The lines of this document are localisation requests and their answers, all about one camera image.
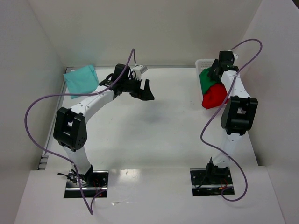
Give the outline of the teal t shirt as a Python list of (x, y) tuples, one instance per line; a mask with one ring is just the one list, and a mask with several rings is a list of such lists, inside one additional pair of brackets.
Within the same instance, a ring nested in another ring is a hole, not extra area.
[(95, 91), (99, 85), (97, 73), (93, 65), (64, 74), (69, 93), (88, 94)]

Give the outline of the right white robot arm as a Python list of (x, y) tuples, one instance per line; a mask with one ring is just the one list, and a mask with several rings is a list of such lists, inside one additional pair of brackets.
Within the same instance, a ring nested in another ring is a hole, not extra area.
[(257, 99), (251, 98), (242, 84), (239, 68), (234, 65), (236, 58), (231, 50), (220, 51), (208, 75), (230, 92), (221, 116), (221, 127), (225, 130), (221, 149), (230, 156), (235, 152), (237, 142), (252, 128), (258, 105)]

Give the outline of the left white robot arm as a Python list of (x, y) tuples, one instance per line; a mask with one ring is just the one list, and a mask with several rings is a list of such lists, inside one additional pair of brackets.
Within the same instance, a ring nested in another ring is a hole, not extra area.
[(83, 184), (90, 185), (96, 181), (93, 166), (84, 148), (87, 141), (88, 120), (104, 105), (124, 92), (143, 101), (154, 100), (148, 79), (141, 88), (142, 74), (146, 71), (147, 67), (144, 65), (130, 68), (124, 64), (117, 64), (114, 72), (99, 83), (94, 96), (88, 96), (70, 108), (61, 107), (57, 111), (54, 139), (64, 148), (71, 160), (73, 174)]

